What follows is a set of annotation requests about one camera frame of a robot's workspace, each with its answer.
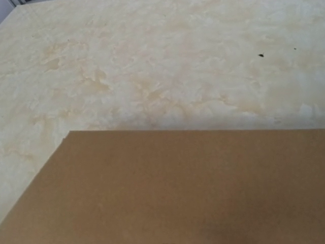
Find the marble surface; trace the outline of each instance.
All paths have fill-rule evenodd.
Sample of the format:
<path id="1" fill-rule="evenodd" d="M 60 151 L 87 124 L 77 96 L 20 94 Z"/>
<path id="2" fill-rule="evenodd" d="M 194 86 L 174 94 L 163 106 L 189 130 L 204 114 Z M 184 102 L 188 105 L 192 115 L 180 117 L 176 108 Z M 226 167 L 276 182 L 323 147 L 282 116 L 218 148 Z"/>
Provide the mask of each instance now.
<path id="1" fill-rule="evenodd" d="M 323 0 L 19 6 L 0 25 L 0 220 L 69 130 L 324 128 L 324 30 Z"/>

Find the cardboard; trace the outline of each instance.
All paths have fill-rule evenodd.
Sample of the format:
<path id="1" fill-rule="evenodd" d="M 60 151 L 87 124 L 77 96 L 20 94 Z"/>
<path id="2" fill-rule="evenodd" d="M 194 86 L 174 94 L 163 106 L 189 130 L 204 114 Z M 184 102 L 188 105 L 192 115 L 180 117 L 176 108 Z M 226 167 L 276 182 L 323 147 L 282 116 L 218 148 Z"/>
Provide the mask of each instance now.
<path id="1" fill-rule="evenodd" d="M 325 243 L 325 131 L 71 132 L 0 243 Z"/>

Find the beige marble countertop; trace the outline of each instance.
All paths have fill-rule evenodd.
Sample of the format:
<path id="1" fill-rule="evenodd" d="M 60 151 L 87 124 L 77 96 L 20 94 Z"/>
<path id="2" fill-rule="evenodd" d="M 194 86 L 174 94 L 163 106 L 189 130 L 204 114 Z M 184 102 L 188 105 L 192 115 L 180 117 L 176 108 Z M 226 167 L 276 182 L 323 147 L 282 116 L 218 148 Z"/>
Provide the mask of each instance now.
<path id="1" fill-rule="evenodd" d="M 0 220 L 69 130 L 323 128 L 324 30 L 323 0 L 19 6 L 0 25 Z"/>

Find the brown cardboard sheet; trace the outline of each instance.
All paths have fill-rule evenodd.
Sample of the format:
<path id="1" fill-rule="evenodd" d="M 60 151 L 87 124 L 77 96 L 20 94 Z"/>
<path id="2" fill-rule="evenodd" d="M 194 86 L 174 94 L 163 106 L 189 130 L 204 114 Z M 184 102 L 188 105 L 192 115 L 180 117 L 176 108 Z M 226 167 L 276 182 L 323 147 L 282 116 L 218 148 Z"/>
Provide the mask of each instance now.
<path id="1" fill-rule="evenodd" d="M 325 243 L 325 131 L 71 132 L 0 243 Z"/>

